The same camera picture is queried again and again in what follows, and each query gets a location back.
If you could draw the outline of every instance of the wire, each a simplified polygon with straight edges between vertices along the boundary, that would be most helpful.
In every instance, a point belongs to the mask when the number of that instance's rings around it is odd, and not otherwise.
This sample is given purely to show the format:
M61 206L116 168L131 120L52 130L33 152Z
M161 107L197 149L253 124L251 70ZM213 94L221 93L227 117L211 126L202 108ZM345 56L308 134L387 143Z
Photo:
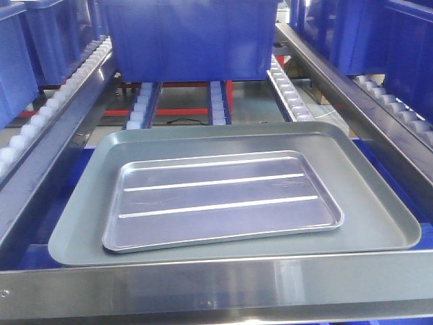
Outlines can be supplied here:
M169 121L169 122L167 122L167 124L170 125L170 124L173 124L173 123L176 123L176 122L179 122L179 121L192 121L192 122L198 122L201 125L207 125L207 124L204 124L202 121L194 120L193 118L184 118L184 117L177 118L177 119L175 119L173 121Z

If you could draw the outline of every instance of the metal bar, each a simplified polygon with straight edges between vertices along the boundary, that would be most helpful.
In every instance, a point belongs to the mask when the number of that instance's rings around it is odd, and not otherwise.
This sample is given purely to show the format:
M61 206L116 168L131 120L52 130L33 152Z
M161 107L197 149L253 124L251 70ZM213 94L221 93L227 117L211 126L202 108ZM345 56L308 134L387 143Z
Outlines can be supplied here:
M128 116L130 110L106 110L103 116ZM159 108L156 110L157 116L165 115L206 115L207 108Z
M224 81L212 81L208 86L209 125L231 124Z
M206 115L207 108L161 108L156 111L156 115Z
M271 69L267 71L267 74L275 101L284 120L286 122L313 121L313 115L310 114L275 56L272 56Z
M185 321L177 323L197 325L428 316L431 260L422 251L5 272L0 324L138 314L153 324L177 315Z
M431 149L312 50L288 25L277 24L277 31L319 90L411 198L415 207L412 212L418 219L433 221Z
M154 83L152 86L152 93L149 98L149 104L144 114L142 129L150 129L154 121L156 106L158 105L158 99L161 94L162 83Z
M31 238L106 107L104 91L113 94L118 86L112 78L115 68L110 51L1 189L0 268L13 266L24 253L26 238Z

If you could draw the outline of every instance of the metal tray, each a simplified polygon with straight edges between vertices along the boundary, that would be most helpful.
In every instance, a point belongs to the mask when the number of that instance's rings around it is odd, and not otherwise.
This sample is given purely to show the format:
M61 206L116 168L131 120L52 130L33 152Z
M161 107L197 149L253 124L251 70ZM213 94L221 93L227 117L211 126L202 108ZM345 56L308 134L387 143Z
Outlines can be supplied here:
M116 253L332 230L343 214L295 151L130 162L104 232Z
M344 213L331 232L315 232L116 254L101 238L119 170L146 160L293 150L302 153ZM66 265L155 263L383 251L419 241L416 219L356 146L327 123L169 127L105 137L94 152L49 241Z

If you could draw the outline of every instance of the rectangular tray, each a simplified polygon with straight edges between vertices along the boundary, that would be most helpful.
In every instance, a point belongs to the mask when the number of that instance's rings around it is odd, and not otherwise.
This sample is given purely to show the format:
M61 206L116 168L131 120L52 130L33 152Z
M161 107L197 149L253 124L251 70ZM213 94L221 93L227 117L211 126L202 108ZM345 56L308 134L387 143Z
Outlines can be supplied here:
M116 253L332 230L341 210L295 151L130 162L104 246Z
M282 150L300 152L308 160L344 213L339 228L129 254L104 248L101 238L116 180L126 164ZM66 265L166 263L399 250L413 246L420 236L419 224L406 206L333 125L311 122L165 127L121 131L99 143L54 229L49 252Z

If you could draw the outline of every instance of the blue crate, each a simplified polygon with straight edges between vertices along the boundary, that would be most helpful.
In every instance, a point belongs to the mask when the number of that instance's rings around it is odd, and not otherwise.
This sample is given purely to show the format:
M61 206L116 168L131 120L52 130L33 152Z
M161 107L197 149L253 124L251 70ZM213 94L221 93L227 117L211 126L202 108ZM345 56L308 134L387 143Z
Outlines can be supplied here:
M104 0L125 81L265 79L278 0Z
M365 320L346 322L344 325L433 325L433 318L407 318L404 320Z
M95 39L93 34L89 1L90 0L70 1L70 4L72 6L72 12L76 13L76 28L78 33L78 44L80 47L80 51L84 51L86 47L90 44L90 42Z
M384 0L292 0L290 26L347 75L384 73L390 24Z
M102 40L108 33L107 20L104 16L104 8L98 0L88 0L90 18L92 21L93 38Z
M0 129L37 96L19 15L22 3L0 7Z
M385 88L433 122L433 9L388 0L392 23Z
M22 17L24 37L39 86L61 85L84 59L71 1L22 1L27 8Z

